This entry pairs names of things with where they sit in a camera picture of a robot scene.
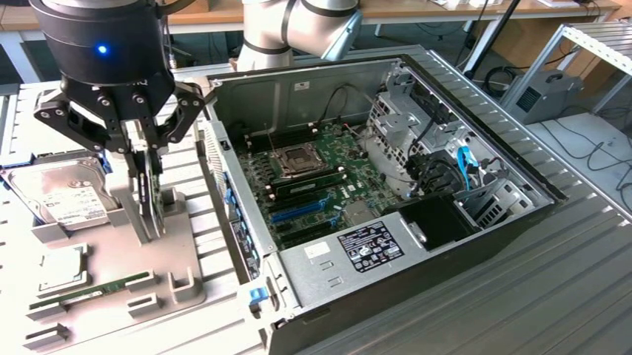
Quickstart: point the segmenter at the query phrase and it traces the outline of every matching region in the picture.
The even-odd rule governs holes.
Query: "motherboard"
[[[401,201],[369,161],[361,136],[323,125],[309,141],[238,150],[259,210],[281,249],[369,222]]]

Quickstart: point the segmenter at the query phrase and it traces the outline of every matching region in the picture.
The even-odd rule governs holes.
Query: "ram module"
[[[299,181],[294,179],[282,183],[271,183],[266,188],[271,192],[274,200],[283,200],[337,186],[345,182],[345,179],[345,168],[338,167],[306,176]]]

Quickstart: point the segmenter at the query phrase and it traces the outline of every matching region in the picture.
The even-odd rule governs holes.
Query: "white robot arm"
[[[358,35],[358,0],[243,0],[245,46],[237,70],[293,64],[297,48],[339,60]]]

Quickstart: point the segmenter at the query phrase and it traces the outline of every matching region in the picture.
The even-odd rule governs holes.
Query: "green circuit board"
[[[317,163],[321,169],[343,167],[343,172],[335,170],[326,177],[329,180],[325,180],[325,178],[313,179],[323,183],[323,186],[333,184],[333,186],[317,191],[302,193],[302,189],[309,189],[315,185],[310,182],[297,184],[301,187],[279,188],[278,193],[301,192],[299,197],[282,201],[271,200],[270,189],[266,189],[266,185],[270,183],[287,183],[293,180],[287,177],[282,178],[283,168],[278,159],[281,149],[275,149],[275,153],[267,151],[255,154],[238,151],[242,169],[253,193],[257,196],[259,210],[281,249],[287,249],[337,230],[351,227],[354,223],[345,213],[345,208],[351,203],[362,201],[367,206],[367,210],[370,210],[370,214],[378,217],[388,206],[400,202],[400,196],[382,181],[381,173],[369,159],[362,157],[362,146],[358,145],[349,130],[342,129],[342,125],[329,124],[321,127],[317,139],[306,144],[310,149],[317,151],[319,158]],[[285,149],[291,152],[294,147],[305,147],[305,144]],[[303,206],[301,203],[291,206],[293,200],[299,200],[299,202],[305,200],[319,201],[323,203],[323,208],[281,223],[273,223],[274,214],[293,211],[297,207]]]

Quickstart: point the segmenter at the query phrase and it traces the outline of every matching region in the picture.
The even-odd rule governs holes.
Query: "pcie slot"
[[[291,209],[285,212],[279,212],[273,214],[270,218],[270,222],[274,223],[281,223],[286,220],[291,220],[294,218],[298,218],[301,216],[305,216],[306,214],[314,213],[314,212],[321,212],[325,210],[325,206],[327,205],[329,197],[323,198],[318,202],[309,203],[307,205],[298,207],[297,209]]]
[[[325,221],[322,223],[318,223],[317,225],[307,227],[306,229],[302,229],[301,231],[293,231],[291,233],[282,235],[279,237],[279,240],[282,243],[291,243],[293,241],[298,239],[305,239],[305,238],[318,238],[323,232],[329,233],[335,227],[333,226],[331,221]]]
[[[318,202],[321,198],[322,198],[322,196],[318,196],[318,194],[315,194],[315,195],[306,194],[306,195],[298,196],[295,198],[291,198],[289,200],[275,201],[274,205],[267,207],[267,211],[270,213],[275,213],[275,212],[279,212],[285,209],[291,209],[295,206],[305,205],[306,203]]]

